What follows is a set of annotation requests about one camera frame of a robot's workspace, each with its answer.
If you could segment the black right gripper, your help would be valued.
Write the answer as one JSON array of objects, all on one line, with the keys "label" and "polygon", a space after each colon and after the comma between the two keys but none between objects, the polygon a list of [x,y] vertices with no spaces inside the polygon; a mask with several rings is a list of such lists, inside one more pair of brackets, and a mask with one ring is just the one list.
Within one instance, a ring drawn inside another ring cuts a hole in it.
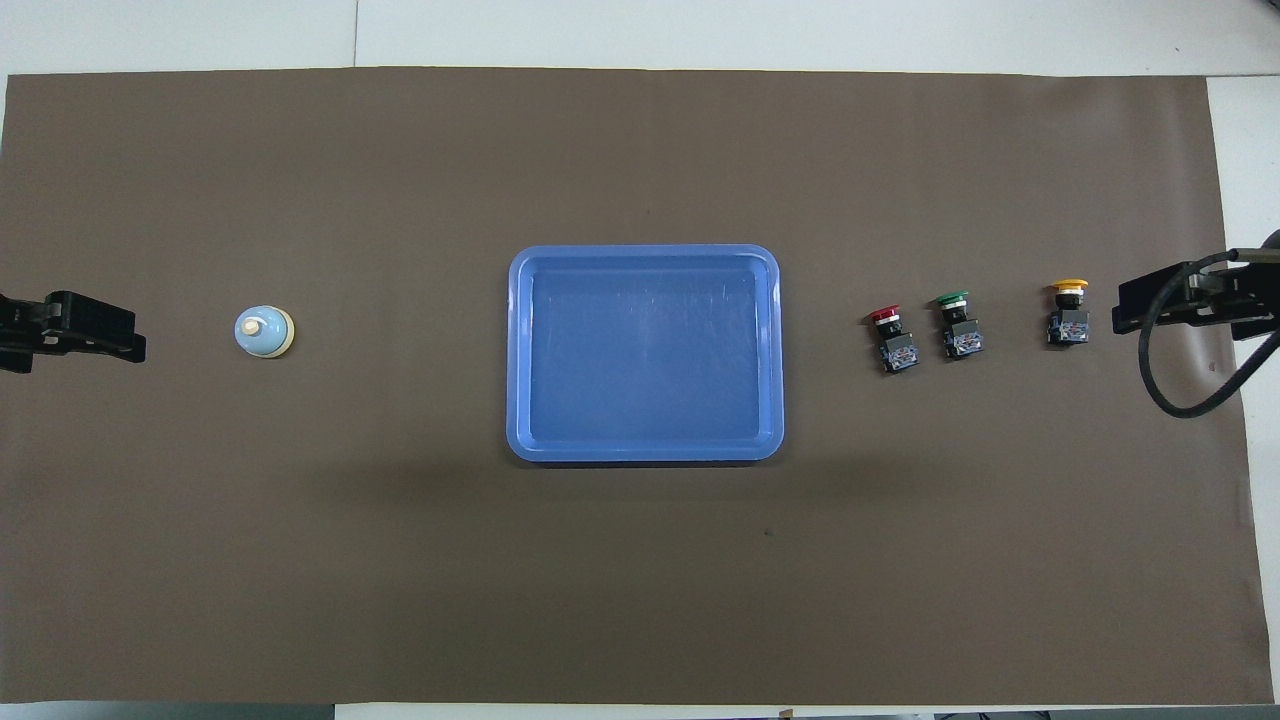
[{"label": "black right gripper", "polygon": [[[1279,329],[1279,256],[1228,255],[1229,266],[1197,272],[1192,288],[1199,293],[1204,309],[1199,325],[1226,324],[1234,341],[1271,334]],[[1138,332],[1149,315],[1157,293],[1190,263],[1175,263],[1147,273],[1117,287],[1117,305],[1112,307],[1112,332]],[[1193,314],[1193,297],[1183,281],[1169,296],[1156,319],[1156,325],[1185,322]]]}]

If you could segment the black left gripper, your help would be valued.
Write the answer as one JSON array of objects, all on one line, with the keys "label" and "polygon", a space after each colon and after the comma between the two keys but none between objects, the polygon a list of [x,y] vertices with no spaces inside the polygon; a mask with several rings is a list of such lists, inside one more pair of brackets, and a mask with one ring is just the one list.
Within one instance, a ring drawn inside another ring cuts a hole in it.
[{"label": "black left gripper", "polygon": [[1,295],[1,369],[32,373],[35,357],[96,354],[143,363],[147,340],[136,331],[132,310],[87,295],[55,291],[41,300]]}]

